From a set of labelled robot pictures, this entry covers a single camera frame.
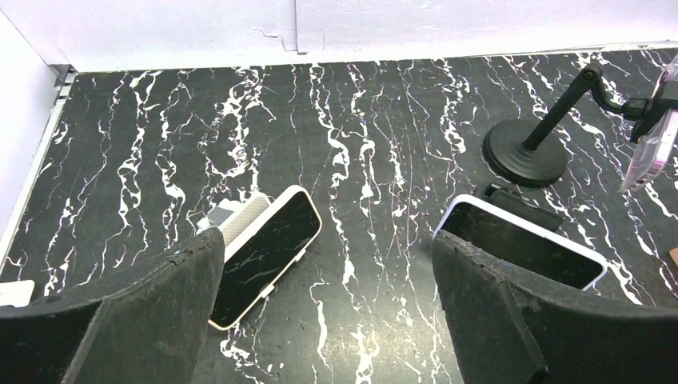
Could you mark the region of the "black folding phone stand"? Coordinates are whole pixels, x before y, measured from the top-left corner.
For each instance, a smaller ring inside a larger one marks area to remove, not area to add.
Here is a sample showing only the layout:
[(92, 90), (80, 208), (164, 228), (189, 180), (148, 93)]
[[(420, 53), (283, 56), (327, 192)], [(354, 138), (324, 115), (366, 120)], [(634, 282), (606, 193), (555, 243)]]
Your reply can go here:
[(552, 232), (559, 230), (563, 222), (560, 215), (531, 203), (512, 185), (489, 182), (477, 186), (473, 196)]

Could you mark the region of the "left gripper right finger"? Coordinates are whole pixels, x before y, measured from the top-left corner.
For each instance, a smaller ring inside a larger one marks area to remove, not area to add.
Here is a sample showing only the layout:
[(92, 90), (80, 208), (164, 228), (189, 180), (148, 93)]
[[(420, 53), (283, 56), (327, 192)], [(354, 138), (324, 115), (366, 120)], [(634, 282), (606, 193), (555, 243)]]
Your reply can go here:
[(447, 231), (431, 251), (464, 382), (676, 382), (676, 310), (589, 294)]

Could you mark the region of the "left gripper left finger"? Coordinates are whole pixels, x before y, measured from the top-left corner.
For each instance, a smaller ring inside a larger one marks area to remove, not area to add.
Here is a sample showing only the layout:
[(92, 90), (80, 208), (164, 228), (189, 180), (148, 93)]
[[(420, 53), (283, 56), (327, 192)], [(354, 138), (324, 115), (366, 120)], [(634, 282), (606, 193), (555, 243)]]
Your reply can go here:
[(191, 382), (224, 251), (212, 228), (85, 285), (4, 306), (2, 382)]

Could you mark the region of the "phone with purple clear case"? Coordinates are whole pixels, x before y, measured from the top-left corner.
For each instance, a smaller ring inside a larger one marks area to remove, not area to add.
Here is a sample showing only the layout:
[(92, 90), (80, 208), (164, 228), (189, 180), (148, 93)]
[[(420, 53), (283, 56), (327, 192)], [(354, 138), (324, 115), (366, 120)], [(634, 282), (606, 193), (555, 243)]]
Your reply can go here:
[(667, 64), (655, 84), (647, 109), (636, 121), (630, 142), (636, 144), (620, 192), (639, 190), (665, 168), (677, 139), (677, 59)]

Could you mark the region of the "phone with lilac case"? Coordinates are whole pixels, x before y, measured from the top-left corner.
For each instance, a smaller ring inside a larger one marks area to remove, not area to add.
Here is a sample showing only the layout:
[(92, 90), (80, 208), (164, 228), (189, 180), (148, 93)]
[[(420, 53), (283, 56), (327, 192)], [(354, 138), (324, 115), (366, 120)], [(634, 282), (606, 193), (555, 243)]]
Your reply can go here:
[(443, 231), (503, 262), (580, 290), (608, 271), (608, 262), (595, 250), (471, 194), (452, 200), (433, 235)]

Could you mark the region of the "black round phone stand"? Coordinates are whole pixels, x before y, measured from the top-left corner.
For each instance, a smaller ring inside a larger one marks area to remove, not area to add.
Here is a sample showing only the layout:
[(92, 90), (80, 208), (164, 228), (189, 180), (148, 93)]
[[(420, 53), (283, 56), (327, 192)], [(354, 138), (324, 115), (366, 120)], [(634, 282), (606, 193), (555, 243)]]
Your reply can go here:
[(490, 168), (520, 186), (540, 188), (556, 182), (566, 171), (568, 156), (552, 130), (587, 93), (602, 110), (619, 114), (634, 125), (643, 116), (650, 99), (613, 102), (604, 87), (601, 67), (589, 64), (539, 122), (513, 119), (491, 128), (482, 145), (483, 157)]

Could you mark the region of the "phone with pink case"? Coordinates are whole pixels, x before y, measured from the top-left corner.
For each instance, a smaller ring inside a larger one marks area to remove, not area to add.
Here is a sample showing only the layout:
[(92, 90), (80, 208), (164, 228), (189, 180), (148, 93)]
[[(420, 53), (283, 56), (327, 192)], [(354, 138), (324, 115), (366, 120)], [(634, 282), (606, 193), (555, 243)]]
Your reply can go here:
[(270, 206), (228, 246), (209, 325), (228, 330), (259, 301), (272, 293), (277, 281), (304, 256), (322, 228), (309, 192), (287, 187)]

